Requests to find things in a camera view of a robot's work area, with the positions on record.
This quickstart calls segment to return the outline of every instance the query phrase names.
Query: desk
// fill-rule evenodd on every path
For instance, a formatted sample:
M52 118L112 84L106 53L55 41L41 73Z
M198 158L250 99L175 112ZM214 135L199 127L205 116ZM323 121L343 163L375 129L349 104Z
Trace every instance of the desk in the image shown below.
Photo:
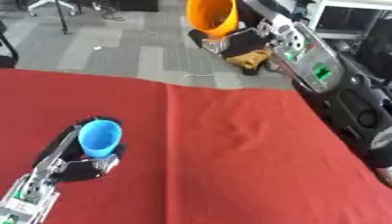
M311 11L313 13L309 24L309 27L313 30L317 28L319 20L327 6L392 11L391 0L315 0L315 2L317 3L312 6Z
M2 70L0 102L0 195L67 125L123 121L123 161L60 184L47 224L392 223L392 190L293 91Z

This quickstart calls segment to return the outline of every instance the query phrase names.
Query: carpet floor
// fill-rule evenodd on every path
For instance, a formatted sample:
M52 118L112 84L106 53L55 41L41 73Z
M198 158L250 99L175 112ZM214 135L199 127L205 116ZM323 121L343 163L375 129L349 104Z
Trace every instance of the carpet floor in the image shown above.
M137 77L206 88L291 89L289 79L262 70L244 76L239 69L198 49L187 37L184 0L161 0L159 12L118 12L124 21L102 18L102 11L66 17L69 35L60 30L54 5L38 16L4 6L5 35L20 53L21 69ZM0 53L7 53L0 48Z

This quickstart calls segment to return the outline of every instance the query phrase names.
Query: orange cup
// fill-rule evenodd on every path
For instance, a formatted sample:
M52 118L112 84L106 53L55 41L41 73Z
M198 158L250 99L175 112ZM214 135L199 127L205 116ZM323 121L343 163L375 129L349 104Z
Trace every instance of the orange cup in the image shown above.
M188 0L186 16L194 29L220 38L237 29L236 0Z

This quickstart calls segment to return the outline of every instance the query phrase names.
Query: blue cup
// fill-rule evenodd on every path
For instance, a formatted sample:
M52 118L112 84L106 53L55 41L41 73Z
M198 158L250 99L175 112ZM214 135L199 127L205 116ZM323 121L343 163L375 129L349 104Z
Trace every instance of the blue cup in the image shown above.
M123 131L116 122L96 120L80 129L78 140L86 156L105 158L120 143L122 135Z

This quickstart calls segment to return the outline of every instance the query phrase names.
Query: cable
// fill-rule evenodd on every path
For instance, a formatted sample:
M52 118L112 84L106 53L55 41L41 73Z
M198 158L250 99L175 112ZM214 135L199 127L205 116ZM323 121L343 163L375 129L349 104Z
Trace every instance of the cable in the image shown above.
M93 7L97 11L101 11L101 10L104 11L103 14L101 15L103 19L114 20L118 22L125 21L125 18L117 17L115 15L117 13L117 10L110 6L109 0L97 0L96 2L93 2Z
M178 80L178 84L183 84L183 83L181 83L181 81L184 78L191 77L191 76L195 76L195 77L211 77L211 76L214 76L214 74L213 73L210 73L210 74L192 74L192 73L189 73L189 74L184 75L183 77L181 77L181 79Z
M117 10L115 10L114 8L104 6L104 5L102 5L101 7L105 10L105 12L103 12L103 14L101 15L103 19L114 20L114 21L118 21L118 22L125 21L125 18L117 17L115 15Z

